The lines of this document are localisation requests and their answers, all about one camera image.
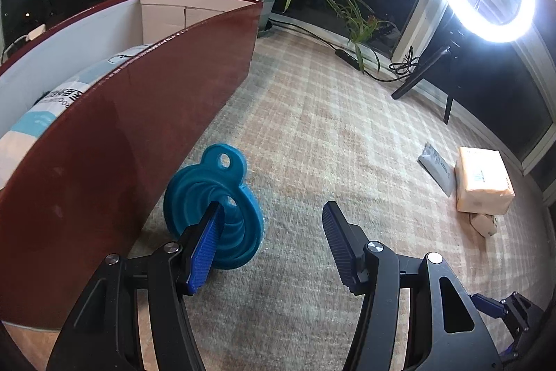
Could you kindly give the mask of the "white dotted tissue pack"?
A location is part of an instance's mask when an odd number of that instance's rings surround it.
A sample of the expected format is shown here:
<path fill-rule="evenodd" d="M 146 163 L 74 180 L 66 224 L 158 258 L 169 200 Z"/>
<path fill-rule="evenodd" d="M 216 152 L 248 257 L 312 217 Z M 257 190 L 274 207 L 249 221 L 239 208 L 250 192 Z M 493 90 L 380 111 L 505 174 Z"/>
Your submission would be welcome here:
<path fill-rule="evenodd" d="M 492 215 L 470 214 L 469 223 L 483 238 L 492 237 L 498 232 L 497 220 Z"/>

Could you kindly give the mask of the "grey foil tea packet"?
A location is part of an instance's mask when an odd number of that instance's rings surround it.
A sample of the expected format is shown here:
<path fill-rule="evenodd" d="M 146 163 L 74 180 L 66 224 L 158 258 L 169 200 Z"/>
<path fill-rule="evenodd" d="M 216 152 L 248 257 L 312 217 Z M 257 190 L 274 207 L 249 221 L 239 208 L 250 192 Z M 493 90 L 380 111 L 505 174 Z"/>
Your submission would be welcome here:
<path fill-rule="evenodd" d="M 444 160 L 433 145 L 429 142 L 425 144 L 417 162 L 439 185 L 445 195 L 450 197 L 456 185 L 454 168 Z"/>

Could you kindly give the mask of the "blue collapsible silicone funnel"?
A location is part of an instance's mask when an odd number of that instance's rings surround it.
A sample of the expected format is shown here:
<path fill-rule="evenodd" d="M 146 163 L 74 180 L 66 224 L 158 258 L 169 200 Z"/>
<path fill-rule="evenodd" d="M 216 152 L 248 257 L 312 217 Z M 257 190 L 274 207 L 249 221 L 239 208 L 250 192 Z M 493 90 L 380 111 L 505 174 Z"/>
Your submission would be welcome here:
<path fill-rule="evenodd" d="M 263 239 L 263 214 L 245 184 L 246 174 L 247 162 L 241 151 L 217 143 L 204 150 L 198 164 L 179 169 L 166 188 L 163 215 L 174 238 L 199 223 L 212 202 L 223 207 L 223 230 L 213 261 L 218 269 L 245 266 Z"/>

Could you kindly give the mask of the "beige wrapped tissue pack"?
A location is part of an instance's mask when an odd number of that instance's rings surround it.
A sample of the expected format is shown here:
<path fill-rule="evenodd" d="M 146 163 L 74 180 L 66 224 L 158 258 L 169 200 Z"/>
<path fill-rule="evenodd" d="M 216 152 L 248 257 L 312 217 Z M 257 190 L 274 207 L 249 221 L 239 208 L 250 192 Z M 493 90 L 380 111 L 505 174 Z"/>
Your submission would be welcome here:
<path fill-rule="evenodd" d="M 515 198 L 499 151 L 459 147 L 455 176 L 459 212 L 503 216 Z"/>

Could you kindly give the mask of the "dark red storage box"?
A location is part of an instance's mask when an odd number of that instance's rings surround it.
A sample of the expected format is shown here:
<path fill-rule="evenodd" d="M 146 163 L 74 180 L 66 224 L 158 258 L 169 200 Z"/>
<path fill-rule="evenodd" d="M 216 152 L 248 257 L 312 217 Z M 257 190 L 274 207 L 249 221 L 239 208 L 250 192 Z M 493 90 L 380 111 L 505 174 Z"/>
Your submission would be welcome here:
<path fill-rule="evenodd" d="M 138 47 L 31 146 L 1 191 L 1 318 L 65 321 L 107 254 L 126 254 L 199 137 L 246 78 L 258 0 L 108 0 L 1 67 L 1 129 L 88 66 Z"/>

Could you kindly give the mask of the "white blue wipes pack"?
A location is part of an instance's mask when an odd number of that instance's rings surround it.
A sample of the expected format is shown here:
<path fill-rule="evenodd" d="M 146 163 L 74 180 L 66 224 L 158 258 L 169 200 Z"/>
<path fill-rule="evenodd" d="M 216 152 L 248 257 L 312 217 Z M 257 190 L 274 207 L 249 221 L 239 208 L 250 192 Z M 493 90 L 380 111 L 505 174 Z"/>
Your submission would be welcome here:
<path fill-rule="evenodd" d="M 101 60 L 45 93 L 1 137 L 1 188 L 4 188 L 39 137 L 80 96 L 98 80 L 133 56 L 148 49 L 151 43 L 134 46 Z"/>

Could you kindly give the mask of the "plaid beige carpet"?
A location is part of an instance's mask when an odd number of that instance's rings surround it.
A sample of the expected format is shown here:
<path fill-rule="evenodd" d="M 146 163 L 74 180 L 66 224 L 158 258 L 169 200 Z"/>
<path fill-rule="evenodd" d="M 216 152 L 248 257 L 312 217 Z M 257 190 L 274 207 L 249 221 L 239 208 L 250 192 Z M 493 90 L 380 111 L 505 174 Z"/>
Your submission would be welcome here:
<path fill-rule="evenodd" d="M 186 301 L 207 369 L 343 366 L 361 301 L 339 279 L 323 233 L 327 201 L 397 253 L 439 252 L 470 293 L 548 304 L 553 264 L 538 189 L 512 170 L 513 204 L 498 232 L 481 237 L 417 158 L 432 144 L 453 162 L 483 141 L 390 92 L 302 36 L 257 41 L 247 78 L 188 155 L 196 163 L 213 143 L 241 150 L 266 225 L 250 263 L 213 272 Z"/>

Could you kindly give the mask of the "white charger adapter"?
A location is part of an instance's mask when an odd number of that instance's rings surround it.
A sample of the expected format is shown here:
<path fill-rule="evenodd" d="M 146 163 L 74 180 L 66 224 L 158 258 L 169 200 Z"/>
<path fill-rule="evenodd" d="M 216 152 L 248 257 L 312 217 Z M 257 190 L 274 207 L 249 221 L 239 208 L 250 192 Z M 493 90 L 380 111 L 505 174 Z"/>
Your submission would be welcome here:
<path fill-rule="evenodd" d="M 41 37 L 41 35 L 45 31 L 46 31 L 46 25 L 45 24 L 39 25 L 25 35 L 25 41 L 29 42 L 29 41 L 37 40 L 37 38 Z"/>

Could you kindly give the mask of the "small spider plant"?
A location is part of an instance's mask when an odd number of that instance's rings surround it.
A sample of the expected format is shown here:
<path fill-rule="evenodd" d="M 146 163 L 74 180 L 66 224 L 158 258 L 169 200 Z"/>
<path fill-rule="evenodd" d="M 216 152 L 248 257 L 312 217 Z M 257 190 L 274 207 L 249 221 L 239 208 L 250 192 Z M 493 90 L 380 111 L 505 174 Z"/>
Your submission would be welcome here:
<path fill-rule="evenodd" d="M 376 34 L 389 33 L 395 28 L 395 24 L 377 18 L 372 12 L 365 14 L 356 0 L 339 0 L 335 11 L 347 28 L 348 38 L 355 51 L 357 69 L 364 72 L 365 62 L 360 46 Z"/>

